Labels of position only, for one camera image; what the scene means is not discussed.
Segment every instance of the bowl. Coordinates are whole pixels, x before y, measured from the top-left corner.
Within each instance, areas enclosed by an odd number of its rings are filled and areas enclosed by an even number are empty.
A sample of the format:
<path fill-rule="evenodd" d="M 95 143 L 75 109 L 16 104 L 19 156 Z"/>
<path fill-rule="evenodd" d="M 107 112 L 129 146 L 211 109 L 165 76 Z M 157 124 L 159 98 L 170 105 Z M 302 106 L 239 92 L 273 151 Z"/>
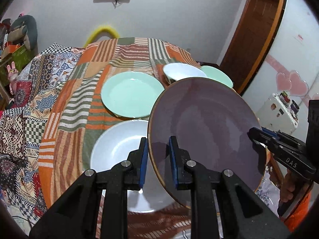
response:
<path fill-rule="evenodd" d="M 183 63 L 170 63 L 163 67 L 166 80 L 169 84 L 189 77 L 206 77 L 206 74 L 195 66 Z"/>

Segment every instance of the green box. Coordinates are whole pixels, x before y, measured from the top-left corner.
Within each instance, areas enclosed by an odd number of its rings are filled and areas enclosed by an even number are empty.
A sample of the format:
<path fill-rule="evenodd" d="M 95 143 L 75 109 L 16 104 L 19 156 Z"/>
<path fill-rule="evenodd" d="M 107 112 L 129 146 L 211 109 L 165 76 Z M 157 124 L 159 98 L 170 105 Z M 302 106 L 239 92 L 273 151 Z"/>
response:
<path fill-rule="evenodd" d="M 14 61 L 16 64 L 16 69 L 19 71 L 19 73 L 21 73 L 23 68 L 25 68 L 33 58 L 33 52 L 27 50 L 25 45 L 22 45 L 15 52 L 2 59 L 0 61 L 0 82 L 2 85 L 6 86 L 10 83 L 8 80 L 7 65 L 11 65 L 11 63 Z"/>

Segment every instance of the purple plate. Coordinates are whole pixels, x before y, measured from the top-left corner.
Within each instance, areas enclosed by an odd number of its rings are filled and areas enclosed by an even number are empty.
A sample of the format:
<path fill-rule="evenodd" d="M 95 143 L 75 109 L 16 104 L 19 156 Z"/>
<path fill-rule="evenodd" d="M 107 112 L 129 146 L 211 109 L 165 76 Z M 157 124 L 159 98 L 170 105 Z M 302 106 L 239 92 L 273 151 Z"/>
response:
<path fill-rule="evenodd" d="M 190 191 L 175 189 L 166 146 L 176 136 L 192 160 L 221 172 L 234 171 L 252 190 L 263 178 L 264 155 L 257 154 L 247 136 L 261 128 L 246 102 L 231 88 L 208 78 L 187 78 L 166 88 L 153 106 L 148 123 L 150 158 L 166 191 L 190 207 Z"/>

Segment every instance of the orange clothing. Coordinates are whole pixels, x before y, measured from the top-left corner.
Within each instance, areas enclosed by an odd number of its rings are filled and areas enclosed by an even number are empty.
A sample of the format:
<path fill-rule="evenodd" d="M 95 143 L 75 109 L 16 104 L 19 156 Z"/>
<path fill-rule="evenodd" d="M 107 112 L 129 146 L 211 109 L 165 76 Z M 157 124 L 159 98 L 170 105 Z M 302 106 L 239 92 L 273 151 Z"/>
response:
<path fill-rule="evenodd" d="M 292 232 L 294 231 L 299 224 L 303 221 L 305 216 L 308 213 L 309 202 L 311 198 L 311 193 L 309 192 L 307 196 L 302 200 L 300 205 L 297 207 L 295 212 L 285 221 L 285 225 Z"/>

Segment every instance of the mint green plate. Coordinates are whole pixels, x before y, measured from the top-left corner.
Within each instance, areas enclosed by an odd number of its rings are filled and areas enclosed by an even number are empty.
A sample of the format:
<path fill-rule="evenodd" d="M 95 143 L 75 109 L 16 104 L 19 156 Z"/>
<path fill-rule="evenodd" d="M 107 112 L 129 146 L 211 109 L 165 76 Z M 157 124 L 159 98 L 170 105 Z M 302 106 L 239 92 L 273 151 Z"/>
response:
<path fill-rule="evenodd" d="M 105 107 L 118 116 L 141 118 L 151 113 L 163 85 L 142 72 L 122 72 L 108 79 L 101 91 Z"/>
<path fill-rule="evenodd" d="M 200 70 L 202 70 L 209 79 L 221 82 L 222 84 L 227 85 L 230 88 L 233 87 L 232 80 L 219 69 L 210 66 L 202 66 Z"/>

